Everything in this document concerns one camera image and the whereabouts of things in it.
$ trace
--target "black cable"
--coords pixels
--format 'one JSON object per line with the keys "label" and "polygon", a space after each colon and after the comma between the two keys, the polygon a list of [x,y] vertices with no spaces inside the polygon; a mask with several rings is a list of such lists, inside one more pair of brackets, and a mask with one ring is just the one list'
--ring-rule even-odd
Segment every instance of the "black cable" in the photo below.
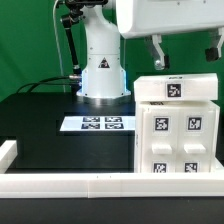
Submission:
{"label": "black cable", "polygon": [[72,63],[73,63],[73,73],[76,75],[81,75],[82,71],[79,66],[75,43],[74,43],[74,39],[72,36],[72,31],[71,31],[72,25],[77,24],[79,22],[79,15],[74,15],[74,17],[72,17],[72,18],[71,18],[70,14],[62,16],[61,22],[65,28],[65,32],[66,32],[66,36],[67,36],[67,40],[68,40],[68,44],[69,44],[69,50],[71,53],[71,58],[72,58]]}
{"label": "black cable", "polygon": [[69,76],[58,76],[58,77],[52,77],[52,78],[48,78],[48,79],[43,79],[40,82],[37,82],[35,84],[33,84],[33,86],[31,86],[28,89],[28,93],[32,92],[36,87],[38,87],[40,84],[45,83],[45,82],[51,82],[51,81],[57,81],[57,80],[62,80],[62,79],[69,79]]}
{"label": "black cable", "polygon": [[35,86],[35,88],[39,85],[49,85],[49,86],[63,86],[63,85],[66,85],[66,86],[71,86],[71,84],[68,84],[68,83],[45,83],[45,82],[35,82],[35,83],[28,83],[26,85],[23,85],[21,86],[17,91],[16,93],[19,93],[22,89],[24,89],[25,87],[27,86]]}

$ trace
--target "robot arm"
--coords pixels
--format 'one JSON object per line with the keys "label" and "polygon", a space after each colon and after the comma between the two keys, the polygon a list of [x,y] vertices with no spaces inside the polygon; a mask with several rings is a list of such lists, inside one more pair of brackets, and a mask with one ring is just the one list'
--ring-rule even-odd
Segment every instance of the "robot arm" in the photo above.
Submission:
{"label": "robot arm", "polygon": [[[120,33],[115,24],[107,21],[102,6],[108,0],[66,0],[70,13],[61,21],[66,30],[73,61],[73,72],[82,76],[78,99],[96,104],[117,104],[130,100],[126,89],[126,73],[120,65]],[[113,6],[110,1],[105,8]],[[82,20],[87,41],[87,66],[81,71],[76,56],[71,27]]]}
{"label": "robot arm", "polygon": [[118,28],[124,38],[146,37],[157,70],[168,67],[161,35],[212,30],[207,61],[221,57],[224,42],[223,0],[122,0],[116,1]]}

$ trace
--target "black surface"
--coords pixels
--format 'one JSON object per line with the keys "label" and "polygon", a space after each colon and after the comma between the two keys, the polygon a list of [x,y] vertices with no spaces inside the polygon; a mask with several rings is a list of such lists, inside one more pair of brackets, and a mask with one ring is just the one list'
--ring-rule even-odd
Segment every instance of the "black surface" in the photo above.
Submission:
{"label": "black surface", "polygon": [[2,199],[1,224],[223,224],[223,198]]}
{"label": "black surface", "polygon": [[95,106],[70,94],[15,94],[0,104],[0,136],[18,140],[8,173],[132,172],[134,131],[60,132],[65,115],[134,115],[134,103]]}
{"label": "black surface", "polygon": [[[58,128],[64,115],[134,115],[134,107],[134,103],[113,108],[76,103],[70,94],[10,96],[0,103],[0,140],[16,138],[19,144],[9,173],[131,172],[133,132],[61,134]],[[223,127],[221,118],[217,150],[221,159]],[[0,199],[1,224],[223,224],[223,211],[223,197]]]}

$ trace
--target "stacked white boxes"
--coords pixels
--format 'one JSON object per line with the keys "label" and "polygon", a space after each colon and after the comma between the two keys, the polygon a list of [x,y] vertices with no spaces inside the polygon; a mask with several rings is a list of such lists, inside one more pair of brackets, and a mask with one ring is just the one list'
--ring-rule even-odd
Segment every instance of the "stacked white boxes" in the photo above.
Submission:
{"label": "stacked white boxes", "polygon": [[211,172],[219,107],[216,74],[140,77],[136,101],[135,172]]}

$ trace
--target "cable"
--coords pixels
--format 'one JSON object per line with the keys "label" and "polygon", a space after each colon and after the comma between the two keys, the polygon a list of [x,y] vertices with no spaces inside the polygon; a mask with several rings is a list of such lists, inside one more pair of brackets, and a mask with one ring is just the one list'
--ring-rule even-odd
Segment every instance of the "cable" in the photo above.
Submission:
{"label": "cable", "polygon": [[32,87],[30,87],[27,92],[28,93],[32,92],[37,86],[40,85],[39,83],[46,83],[46,82],[65,80],[65,79],[69,79],[69,76],[59,76],[59,77],[53,77],[53,78],[41,80],[40,82],[38,82],[38,83],[34,84]]}
{"label": "cable", "polygon": [[56,40],[58,58],[59,58],[59,64],[60,64],[60,72],[61,72],[61,76],[64,76],[63,60],[62,60],[62,55],[61,55],[61,47],[60,47],[60,43],[59,43],[58,29],[57,29],[57,23],[56,23],[56,7],[57,7],[59,1],[60,0],[55,0],[55,3],[54,3],[53,22],[54,22],[54,34],[55,34],[55,40]]}
{"label": "cable", "polygon": [[28,83],[28,84],[26,84],[26,85],[23,85],[23,86],[21,86],[17,91],[16,91],[16,93],[19,93],[22,89],[24,89],[25,87],[27,87],[27,86],[33,86],[33,85],[37,85],[37,86],[39,86],[39,85],[48,85],[48,86],[63,86],[63,85],[65,85],[65,86],[70,86],[71,84],[66,84],[66,83],[41,83],[41,82],[34,82],[34,83]]}

